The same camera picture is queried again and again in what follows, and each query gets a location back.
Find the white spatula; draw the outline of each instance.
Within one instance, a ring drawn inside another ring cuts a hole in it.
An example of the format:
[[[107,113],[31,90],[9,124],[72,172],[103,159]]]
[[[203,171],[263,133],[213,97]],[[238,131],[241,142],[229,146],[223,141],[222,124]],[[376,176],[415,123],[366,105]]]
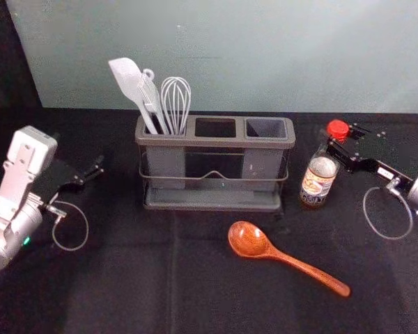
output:
[[[109,61],[109,65],[123,94],[138,106],[149,132],[151,134],[158,134],[158,131],[150,118],[150,114],[144,106],[143,95],[139,89],[137,89],[142,76],[137,64],[129,58],[118,58]]]

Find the wooden spoon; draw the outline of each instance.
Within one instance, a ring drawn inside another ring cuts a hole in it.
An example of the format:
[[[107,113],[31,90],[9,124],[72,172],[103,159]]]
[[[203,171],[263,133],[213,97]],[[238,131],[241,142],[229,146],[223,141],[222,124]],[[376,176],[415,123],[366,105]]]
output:
[[[234,223],[229,228],[228,240],[234,252],[239,256],[282,261],[321,281],[341,296],[350,296],[350,288],[347,285],[320,269],[281,252],[271,244],[266,235],[254,224],[247,221]]]

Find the cable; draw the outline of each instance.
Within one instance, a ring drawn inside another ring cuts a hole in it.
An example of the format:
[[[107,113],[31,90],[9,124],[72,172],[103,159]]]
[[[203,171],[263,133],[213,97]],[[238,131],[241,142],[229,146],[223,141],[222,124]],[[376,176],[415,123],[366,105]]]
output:
[[[84,237],[84,240],[83,240],[83,242],[80,244],[80,245],[78,245],[77,247],[73,247],[73,248],[69,248],[69,247],[65,247],[65,246],[63,246],[63,245],[61,245],[61,243],[57,240],[57,238],[56,238],[56,228],[57,228],[57,225],[59,224],[59,223],[55,223],[54,224],[54,226],[53,226],[53,229],[52,229],[52,232],[51,232],[51,234],[52,234],[52,236],[53,236],[53,241],[54,241],[54,243],[60,248],[60,249],[63,249],[63,250],[65,250],[65,251],[68,251],[68,252],[75,252],[75,251],[78,251],[79,249],[81,249],[82,247],[84,247],[85,246],[85,244],[86,244],[86,242],[88,241],[88,233],[89,233],[89,230],[90,230],[90,224],[88,223],[88,219],[86,218],[86,216],[85,216],[85,213],[80,209],[80,208],[78,208],[76,205],[74,205],[74,204],[72,204],[72,203],[69,203],[69,202],[63,202],[63,201],[61,201],[61,200],[56,200],[56,201],[54,201],[55,203],[60,203],[60,204],[65,204],[65,205],[69,205],[69,206],[71,206],[71,207],[74,207],[77,211],[79,211],[79,213],[84,217],[84,220],[85,220],[85,228],[86,228],[86,231],[85,231],[85,237]]]
[[[404,204],[405,209],[407,210],[407,213],[409,215],[409,228],[407,230],[406,233],[400,235],[399,237],[389,237],[381,232],[379,232],[376,227],[374,226],[374,224],[372,224],[372,222],[370,221],[369,215],[367,214],[367,208],[366,208],[366,201],[367,201],[367,197],[369,196],[369,194],[374,191],[374,190],[378,190],[380,189],[380,187],[375,186],[373,188],[370,188],[369,190],[367,190],[367,192],[364,195],[364,199],[362,201],[362,209],[364,210],[364,215],[365,215],[365,219],[367,220],[367,223],[370,225],[371,229],[377,234],[379,235],[381,238],[386,239],[386,240],[400,240],[402,238],[405,238],[406,236],[409,235],[410,232],[412,232],[413,229],[413,217],[412,217],[412,212],[410,211],[409,208],[409,204],[405,201],[405,199],[403,198],[403,196],[399,195],[399,194],[395,194],[395,196]]]

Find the bottle label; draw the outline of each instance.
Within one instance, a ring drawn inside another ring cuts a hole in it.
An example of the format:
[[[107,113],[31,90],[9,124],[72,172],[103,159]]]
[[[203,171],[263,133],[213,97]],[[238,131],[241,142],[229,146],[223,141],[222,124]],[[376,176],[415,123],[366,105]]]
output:
[[[302,189],[300,190],[302,199],[312,204],[323,202],[335,178],[336,175],[333,177],[317,176],[308,168],[302,181]]]

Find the sauce bottle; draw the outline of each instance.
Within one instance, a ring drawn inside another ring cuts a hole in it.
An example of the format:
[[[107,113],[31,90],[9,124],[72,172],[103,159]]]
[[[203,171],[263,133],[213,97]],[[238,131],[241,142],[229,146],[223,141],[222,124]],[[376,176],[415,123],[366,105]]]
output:
[[[348,134],[348,124],[341,120],[328,123],[327,132],[338,142],[344,143]],[[312,156],[300,187],[300,200],[310,208],[321,207],[339,171],[339,162],[327,153],[327,144],[320,145]]]

